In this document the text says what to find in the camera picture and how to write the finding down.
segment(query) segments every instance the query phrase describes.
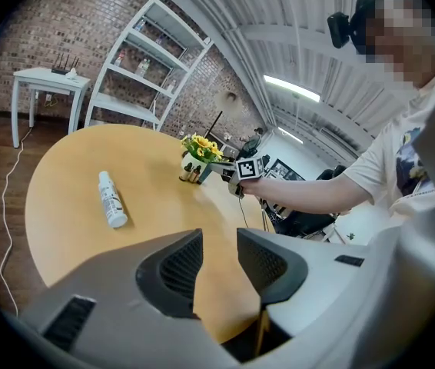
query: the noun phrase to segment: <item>potted plant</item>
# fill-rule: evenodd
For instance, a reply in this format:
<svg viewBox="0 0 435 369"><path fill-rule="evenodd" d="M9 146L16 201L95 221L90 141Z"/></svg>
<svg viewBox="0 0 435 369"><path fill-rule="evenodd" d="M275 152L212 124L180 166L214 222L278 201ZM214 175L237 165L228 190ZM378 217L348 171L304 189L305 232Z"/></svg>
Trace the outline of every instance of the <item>potted plant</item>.
<svg viewBox="0 0 435 369"><path fill-rule="evenodd" d="M201 171L204 171L207 164L213 161L220 161L223 152L218 149L216 142L211 142L200 135L186 135L181 140L182 146L188 150L188 153L181 160L181 167L192 163L192 170L198 165Z"/></svg>

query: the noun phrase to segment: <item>ceiling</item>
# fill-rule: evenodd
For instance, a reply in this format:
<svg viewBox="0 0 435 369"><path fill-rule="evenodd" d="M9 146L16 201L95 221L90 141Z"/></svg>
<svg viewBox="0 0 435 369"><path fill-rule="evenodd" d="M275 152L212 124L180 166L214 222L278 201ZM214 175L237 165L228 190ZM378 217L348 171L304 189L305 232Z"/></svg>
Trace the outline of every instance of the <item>ceiling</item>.
<svg viewBox="0 0 435 369"><path fill-rule="evenodd" d="M174 1L208 34L211 27L219 33L209 35L267 124L287 129L328 164L352 163L414 96L383 67L365 63L351 43L332 46L327 17L351 16L356 0ZM266 84L263 75L314 91L320 102Z"/></svg>

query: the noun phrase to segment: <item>wooden floor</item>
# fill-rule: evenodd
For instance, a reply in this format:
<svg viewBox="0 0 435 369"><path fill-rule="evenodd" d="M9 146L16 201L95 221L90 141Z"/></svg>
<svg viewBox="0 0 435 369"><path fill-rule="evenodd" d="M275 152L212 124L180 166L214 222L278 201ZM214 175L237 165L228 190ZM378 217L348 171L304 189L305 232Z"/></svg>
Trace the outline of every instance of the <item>wooden floor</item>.
<svg viewBox="0 0 435 369"><path fill-rule="evenodd" d="M19 137L28 131L28 122L19 121ZM67 133L67 124L38 122L25 139L25 150L15 171L9 177L5 195L6 221L14 241L12 255L5 269L5 279L12 290L19 310L45 288L30 255L25 234L25 200L28 184L36 165L45 152ZM16 161L19 150L12 147L11 121L0 118L0 264L9 240L2 220L2 191L5 176ZM0 307L14 311L11 299L0 277Z"/></svg>

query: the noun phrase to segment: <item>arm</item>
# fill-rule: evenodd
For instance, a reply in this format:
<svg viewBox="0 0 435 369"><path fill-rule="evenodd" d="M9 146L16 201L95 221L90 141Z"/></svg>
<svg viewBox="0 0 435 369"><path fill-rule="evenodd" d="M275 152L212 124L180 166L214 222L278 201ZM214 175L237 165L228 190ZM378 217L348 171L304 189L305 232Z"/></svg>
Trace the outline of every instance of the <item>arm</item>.
<svg viewBox="0 0 435 369"><path fill-rule="evenodd" d="M278 181L258 179L242 181L245 194L305 213L340 213L359 205L370 194L348 177L340 175L329 181Z"/></svg>

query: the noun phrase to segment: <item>white cable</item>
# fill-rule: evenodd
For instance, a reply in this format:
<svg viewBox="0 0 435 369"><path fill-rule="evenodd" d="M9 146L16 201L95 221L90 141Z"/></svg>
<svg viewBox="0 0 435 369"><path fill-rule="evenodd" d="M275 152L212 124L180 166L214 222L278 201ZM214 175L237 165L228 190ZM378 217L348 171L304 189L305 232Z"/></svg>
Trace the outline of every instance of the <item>white cable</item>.
<svg viewBox="0 0 435 369"><path fill-rule="evenodd" d="M11 250L12 250L12 237L11 237L11 233L9 232L8 223L6 223L6 221L5 221L5 199L4 199L4 196L5 196L5 192L8 190L9 175L12 174L12 172L16 168L16 165L18 165L18 163L19 163L19 156L25 150L25 146L23 145L23 141L26 139L26 137L29 136L30 132L32 132L32 128L30 128L28 130L26 135L21 140L21 150L18 152L18 157L16 158L15 164L12 166L12 170L9 171L9 173L5 176L5 187L4 187L4 191L2 192L2 220L4 221L5 230L9 236L9 247L8 247L8 250L4 254L4 258L2 259L2 263L0 266L0 275L1 275L2 281L4 281L5 287L8 290L9 297L11 297L11 301L15 306L16 317L18 316L18 306L16 305L16 301L15 301L14 297L12 296L11 290L9 290L8 282L4 279L4 267L8 262L9 255L11 254Z"/></svg>

